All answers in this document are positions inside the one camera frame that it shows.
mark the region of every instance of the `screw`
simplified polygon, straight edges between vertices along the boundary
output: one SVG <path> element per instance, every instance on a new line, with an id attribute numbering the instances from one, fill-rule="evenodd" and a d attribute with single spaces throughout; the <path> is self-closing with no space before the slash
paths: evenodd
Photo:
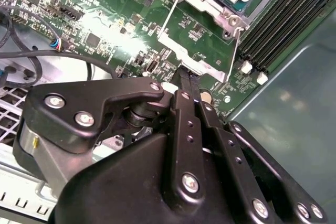
<path id="1" fill-rule="evenodd" d="M 150 86 L 151 86 L 152 89 L 154 89 L 154 90 L 156 90 L 156 91 L 159 91 L 159 90 L 160 90 L 159 85 L 157 85 L 157 84 L 154 83 L 154 82 L 152 82 L 152 83 L 150 84 Z"/>
<path id="2" fill-rule="evenodd" d="M 212 108 L 211 108 L 210 105 L 208 105 L 208 104 L 205 105 L 205 108 L 206 108 L 207 110 L 209 110 L 209 111 L 212 110 Z"/>
<path id="3" fill-rule="evenodd" d="M 318 218 L 320 218 L 320 219 L 323 218 L 323 214 L 321 213 L 321 211 L 319 210 L 319 208 L 318 208 L 317 206 L 315 206 L 315 205 L 311 205 L 311 210 L 313 210 L 314 214 L 315 214 Z"/>
<path id="4" fill-rule="evenodd" d="M 231 101 L 231 97 L 229 95 L 227 95 L 226 97 L 224 97 L 224 102 L 225 103 L 229 103 Z"/>
<path id="5" fill-rule="evenodd" d="M 267 208 L 259 199 L 253 200 L 253 207 L 261 217 L 264 219 L 268 217 Z"/>
<path id="6" fill-rule="evenodd" d="M 309 219 L 309 213 L 308 213 L 307 209 L 304 207 L 304 205 L 302 205 L 302 204 L 298 204 L 298 209 L 299 209 L 300 213 L 301 213 L 306 219 Z"/>
<path id="7" fill-rule="evenodd" d="M 91 127 L 95 122 L 93 116 L 89 112 L 79 112 L 75 116 L 75 121 L 84 127 Z"/>
<path id="8" fill-rule="evenodd" d="M 182 92 L 181 94 L 185 99 L 189 100 L 190 96 L 186 92 Z"/>
<path id="9" fill-rule="evenodd" d="M 232 18 L 229 19 L 229 24 L 231 26 L 235 26 L 235 25 L 237 25 L 237 23 L 238 23 L 238 19 L 236 17 L 232 17 Z"/>
<path id="10" fill-rule="evenodd" d="M 196 193 L 199 189 L 197 179 L 188 173 L 183 175 L 182 184 L 184 185 L 185 189 L 187 189 L 187 191 L 193 194 Z"/>
<path id="11" fill-rule="evenodd" d="M 237 124 L 233 125 L 233 127 L 236 131 L 242 132 L 241 128 Z"/>
<path id="12" fill-rule="evenodd" d="M 50 95 L 44 99 L 44 102 L 47 106 L 53 108 L 53 109 L 60 109 L 63 108 L 65 105 L 65 101 L 63 98 L 57 96 L 57 95 Z"/>

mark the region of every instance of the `motherboard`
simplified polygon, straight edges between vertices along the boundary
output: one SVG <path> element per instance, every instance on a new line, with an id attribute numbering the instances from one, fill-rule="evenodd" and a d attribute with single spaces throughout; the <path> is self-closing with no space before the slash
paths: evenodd
<path id="1" fill-rule="evenodd" d="M 336 8 L 335 0 L 0 0 L 42 17 L 62 50 L 112 65 L 120 78 L 169 82 L 179 65 L 228 116 Z M 19 10 L 13 21 L 55 38 Z"/>

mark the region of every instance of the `metal grille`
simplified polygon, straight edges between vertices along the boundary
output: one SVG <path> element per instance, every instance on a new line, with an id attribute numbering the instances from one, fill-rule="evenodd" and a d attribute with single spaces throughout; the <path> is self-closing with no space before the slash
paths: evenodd
<path id="1" fill-rule="evenodd" d="M 19 125 L 27 90 L 0 90 L 0 143 L 13 139 Z"/>

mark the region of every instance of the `gray metal panel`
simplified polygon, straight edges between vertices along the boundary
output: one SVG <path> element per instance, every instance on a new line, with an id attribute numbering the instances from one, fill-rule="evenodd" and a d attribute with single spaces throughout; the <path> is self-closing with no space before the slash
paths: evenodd
<path id="1" fill-rule="evenodd" d="M 336 12 L 231 119 L 241 123 L 336 223 Z"/>

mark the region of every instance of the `green circuit board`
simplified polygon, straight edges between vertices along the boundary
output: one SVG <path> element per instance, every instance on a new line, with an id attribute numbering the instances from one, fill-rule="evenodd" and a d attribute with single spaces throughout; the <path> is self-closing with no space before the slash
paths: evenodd
<path id="1" fill-rule="evenodd" d="M 157 66 L 147 74 L 159 82 L 169 81 L 180 62 L 170 48 L 158 42 L 158 33 L 173 6 L 173 0 L 154 0 L 150 6 L 145 6 L 143 1 L 0 0 L 0 3 L 28 8 L 43 17 L 61 34 L 69 50 L 101 59 L 114 66 L 118 74 L 142 76 L 151 62 L 156 61 Z M 261 1 L 253 0 L 247 6 L 246 14 L 251 14 Z M 260 15 L 252 22 L 251 29 L 276 1 L 268 0 Z M 54 7 L 61 4 L 79 10 L 83 17 L 76 21 L 60 17 Z M 269 66 L 269 72 L 274 71 L 335 6 L 335 2 L 329 3 Z M 38 20 L 21 12 L 12 12 L 12 16 L 14 21 L 53 38 Z M 222 33 L 223 30 L 209 14 L 198 12 L 187 2 L 177 5 L 167 24 L 169 37 L 186 48 L 190 57 L 197 61 L 204 60 L 219 71 L 228 72 L 235 41 L 224 40 Z M 141 65 L 135 62 L 139 54 L 143 55 Z M 239 70 L 240 65 L 241 62 L 237 60 L 233 74 L 226 83 L 207 74 L 200 78 L 200 88 L 211 92 L 213 106 L 223 116 L 228 116 L 259 87 L 256 81 L 258 73 L 244 74 Z"/>

